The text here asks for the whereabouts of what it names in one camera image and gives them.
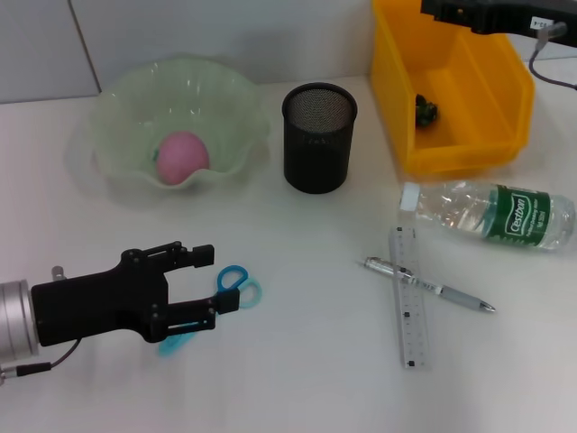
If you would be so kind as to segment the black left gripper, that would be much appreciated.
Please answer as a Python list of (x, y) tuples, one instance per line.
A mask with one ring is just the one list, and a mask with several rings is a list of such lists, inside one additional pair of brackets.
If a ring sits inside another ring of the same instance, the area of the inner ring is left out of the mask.
[(122, 253), (112, 269), (32, 287), (39, 342), (56, 345), (115, 330), (148, 343), (215, 328), (217, 315), (240, 307), (240, 291), (168, 305), (166, 272), (215, 263), (211, 244), (188, 250), (180, 241)]

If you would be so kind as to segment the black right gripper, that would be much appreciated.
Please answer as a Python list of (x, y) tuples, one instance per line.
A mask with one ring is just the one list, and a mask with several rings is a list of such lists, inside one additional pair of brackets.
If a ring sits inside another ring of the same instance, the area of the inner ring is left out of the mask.
[(472, 23), (478, 34), (508, 33), (534, 37), (536, 18), (565, 23), (567, 31), (556, 43), (576, 45), (575, 1), (422, 0), (420, 12), (444, 23)]

